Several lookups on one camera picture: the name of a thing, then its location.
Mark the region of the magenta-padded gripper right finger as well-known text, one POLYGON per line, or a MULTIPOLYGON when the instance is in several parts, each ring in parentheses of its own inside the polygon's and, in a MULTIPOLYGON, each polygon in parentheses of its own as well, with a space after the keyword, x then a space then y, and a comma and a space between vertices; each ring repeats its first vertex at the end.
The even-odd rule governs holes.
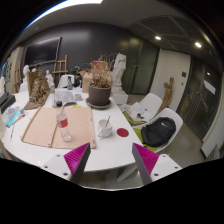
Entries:
POLYGON ((144 185, 181 170, 167 154, 158 155, 137 143, 132 145, 132 154, 144 185))

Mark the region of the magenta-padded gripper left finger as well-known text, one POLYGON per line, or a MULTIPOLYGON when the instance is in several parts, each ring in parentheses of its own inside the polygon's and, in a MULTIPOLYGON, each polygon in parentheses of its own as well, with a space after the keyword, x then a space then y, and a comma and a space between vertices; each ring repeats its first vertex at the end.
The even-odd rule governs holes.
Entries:
POLYGON ((90 153, 90 144, 86 143, 65 155, 55 155, 42 166, 42 169, 74 184, 79 184, 90 153))

